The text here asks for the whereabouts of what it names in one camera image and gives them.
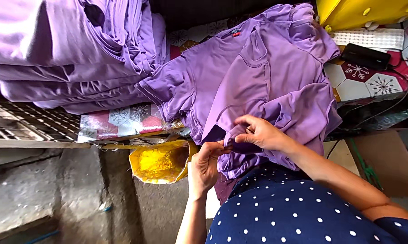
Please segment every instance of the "shirt sleeve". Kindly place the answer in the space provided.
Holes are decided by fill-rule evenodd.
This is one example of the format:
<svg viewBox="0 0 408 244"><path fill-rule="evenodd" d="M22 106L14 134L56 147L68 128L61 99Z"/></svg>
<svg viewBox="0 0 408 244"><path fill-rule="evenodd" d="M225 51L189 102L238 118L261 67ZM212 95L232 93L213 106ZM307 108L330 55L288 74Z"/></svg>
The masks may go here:
<svg viewBox="0 0 408 244"><path fill-rule="evenodd" d="M408 244L408 219L384 217L374 220L374 223L393 235L400 243Z"/></svg>
<svg viewBox="0 0 408 244"><path fill-rule="evenodd" d="M190 110L195 99L193 73L184 56L166 63L135 87L158 106L165 122L178 119Z"/></svg>

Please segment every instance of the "black cable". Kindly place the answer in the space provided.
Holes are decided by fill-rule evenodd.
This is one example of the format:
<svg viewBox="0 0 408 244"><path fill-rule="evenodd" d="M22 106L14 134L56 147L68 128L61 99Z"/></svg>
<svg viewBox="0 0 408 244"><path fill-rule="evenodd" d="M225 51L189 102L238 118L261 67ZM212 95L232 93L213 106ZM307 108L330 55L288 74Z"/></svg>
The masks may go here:
<svg viewBox="0 0 408 244"><path fill-rule="evenodd" d="M335 149L335 147L337 146L337 144L338 144L339 141L341 141L341 140L338 140L338 141L333 145L333 147L331 148L331 151L329 151L328 155L326 156L326 159L329 159L329 156L331 155L332 151Z"/></svg>
<svg viewBox="0 0 408 244"><path fill-rule="evenodd" d="M376 117L376 116L378 116L378 115L380 115L380 114L382 114L382 113L385 113L386 111L390 110L391 108L394 108L395 106L397 106L399 103L401 103L401 102L406 98L406 96L407 96L407 94L408 94L408 80L406 79L406 77L405 77L404 75L402 75L400 72L398 72L398 71L396 71L395 69L393 69L391 66L390 66L388 69L389 69L390 71L396 73L397 75L399 75L399 76L400 76L401 78L403 78L403 80L407 83L406 93L405 93L404 96L403 96L398 102L396 102L394 105L392 105L392 106L389 107L389 108L386 108L385 110L383 110L382 112L380 112L380 113L378 113L378 114L375 114L375 115L373 115L373 116L371 116L371 117L369 117L369 118L367 118L367 119L362 120L362 121L359 122L357 125L355 125L354 128L358 127L359 125L361 125L361 124L364 123L365 121L368 121L368 120L370 120L370 119L373 119L374 117Z"/></svg>
<svg viewBox="0 0 408 244"><path fill-rule="evenodd" d="M395 68L399 67L403 61L406 61L406 60L404 60L404 58L403 58L403 53L400 52L400 60L398 60L398 64L397 64L397 65L388 64L388 69L390 69L391 71L397 73L397 74L400 75L403 79L406 80L406 77L403 77L400 73L398 73L398 72L395 70ZM363 104L363 105L357 106L356 108L352 108L352 109L348 110L347 112L345 112L345 114L344 114L343 116L341 116L341 118L344 118L344 117L345 117L348 113L350 113L351 111L356 110L356 109L358 109L358 108L362 108L362 107L364 107L364 106L366 106L366 105L368 105L368 104L370 104L370 103L373 103L373 102L374 102L374 101L371 101L371 102L369 102L369 103L367 103L367 104Z"/></svg>

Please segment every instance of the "metal grate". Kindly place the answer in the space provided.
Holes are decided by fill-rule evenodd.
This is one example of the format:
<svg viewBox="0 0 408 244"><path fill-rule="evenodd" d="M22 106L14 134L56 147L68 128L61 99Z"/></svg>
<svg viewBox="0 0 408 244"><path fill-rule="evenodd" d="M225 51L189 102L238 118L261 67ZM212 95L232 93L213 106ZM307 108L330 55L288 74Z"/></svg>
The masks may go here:
<svg viewBox="0 0 408 244"><path fill-rule="evenodd" d="M80 116L61 108L45 110L32 103L12 103L0 94L0 138L70 142L77 138Z"/></svg>

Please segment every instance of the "white mat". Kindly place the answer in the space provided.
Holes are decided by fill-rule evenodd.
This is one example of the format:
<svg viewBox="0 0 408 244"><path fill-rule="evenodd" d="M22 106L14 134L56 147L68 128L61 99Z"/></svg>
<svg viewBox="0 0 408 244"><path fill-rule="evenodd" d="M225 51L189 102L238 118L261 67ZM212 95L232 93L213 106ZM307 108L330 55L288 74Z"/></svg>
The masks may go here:
<svg viewBox="0 0 408 244"><path fill-rule="evenodd" d="M363 47L403 49L404 30L401 29L376 29L369 30L343 30L333 33L332 38L337 45L353 43Z"/></svg>

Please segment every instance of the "cardboard box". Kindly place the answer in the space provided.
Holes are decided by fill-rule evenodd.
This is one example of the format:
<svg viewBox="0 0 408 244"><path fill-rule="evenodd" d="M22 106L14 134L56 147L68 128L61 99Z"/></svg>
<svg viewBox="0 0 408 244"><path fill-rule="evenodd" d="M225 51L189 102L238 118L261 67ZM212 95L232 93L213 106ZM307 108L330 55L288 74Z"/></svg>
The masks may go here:
<svg viewBox="0 0 408 244"><path fill-rule="evenodd" d="M353 138L359 154L371 166L388 197L408 197L408 152L396 131L378 131ZM350 139L346 143L358 166L361 177L366 179L360 159Z"/></svg>

